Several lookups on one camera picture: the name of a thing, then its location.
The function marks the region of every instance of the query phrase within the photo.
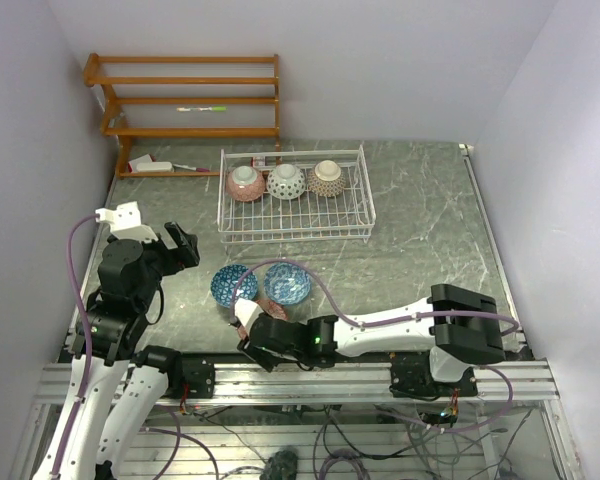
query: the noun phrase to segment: white wall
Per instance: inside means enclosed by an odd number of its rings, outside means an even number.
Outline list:
[[[521,319],[600,479],[600,1],[561,0],[475,147]]]
[[[49,0],[74,53],[281,56],[282,134],[474,143],[556,0]]]
[[[0,480],[72,313],[67,232],[112,172],[80,70],[44,0],[0,1]],[[77,238],[81,271],[93,233]]]

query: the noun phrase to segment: blue bowl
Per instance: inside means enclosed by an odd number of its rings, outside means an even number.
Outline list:
[[[229,308],[231,305],[233,289],[236,287],[238,279],[247,270],[249,270],[247,267],[240,264],[227,265],[218,270],[213,276],[213,280],[211,280],[211,295],[213,295],[215,301],[223,307]],[[244,279],[242,285],[240,285],[236,298],[239,297],[252,300],[257,293],[258,279],[253,273],[250,273],[249,276]]]
[[[264,291],[280,305],[295,305],[309,295],[311,278],[309,274],[289,263],[276,263],[264,277]]]

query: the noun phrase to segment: gray marble surface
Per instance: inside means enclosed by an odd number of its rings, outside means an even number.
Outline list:
[[[227,152],[270,151],[270,145],[183,140],[146,142],[132,158],[145,153],[157,160],[218,169],[220,149]],[[286,141],[283,150],[357,148],[352,141]],[[253,265],[273,257],[306,262],[325,280],[342,310],[351,314],[396,308],[429,294],[432,284],[446,282],[495,297],[501,313],[509,306],[485,225],[457,144],[366,141],[364,150],[376,205],[377,221],[367,244],[329,240],[235,246],[228,252],[217,226],[218,177],[119,180],[110,208],[137,200],[143,222],[166,235],[162,225],[178,222],[199,238],[202,261],[163,281],[166,295],[161,322],[149,327],[139,348],[165,345],[181,351],[232,352],[238,336],[227,325],[228,309],[209,291],[214,273],[224,265]],[[106,245],[99,239],[87,291],[97,286],[95,266]],[[263,267],[258,271],[263,293]],[[157,299],[151,315],[156,314]],[[288,309],[292,321],[332,313],[317,287],[300,305]],[[513,336],[505,347],[514,350]]]

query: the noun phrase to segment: wire rack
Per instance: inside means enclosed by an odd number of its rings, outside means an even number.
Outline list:
[[[305,172],[322,160],[342,169],[347,185],[341,195],[320,197],[305,192],[294,200],[280,200],[268,192],[253,202],[236,202],[226,192],[227,174],[253,157],[265,157],[263,172],[276,161],[291,163]],[[376,212],[362,145],[358,150],[231,153],[222,151],[218,193],[218,231],[225,245],[309,240],[363,239],[371,236]]]

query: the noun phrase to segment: wooden rack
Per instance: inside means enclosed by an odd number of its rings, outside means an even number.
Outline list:
[[[104,64],[269,64],[271,77],[145,77],[107,76]],[[127,171],[134,138],[185,137],[185,138],[275,138],[280,151],[280,98],[278,55],[271,57],[116,57],[89,55],[83,71],[88,87],[100,85],[105,97],[105,111],[100,124],[104,135],[117,135],[120,150],[116,163],[118,177],[191,177],[219,175],[219,172],[161,172],[130,173]],[[258,97],[119,97],[114,85],[272,85],[272,96]],[[271,105],[274,108],[274,125],[271,127],[221,127],[221,128],[133,128],[125,116],[124,105]]]

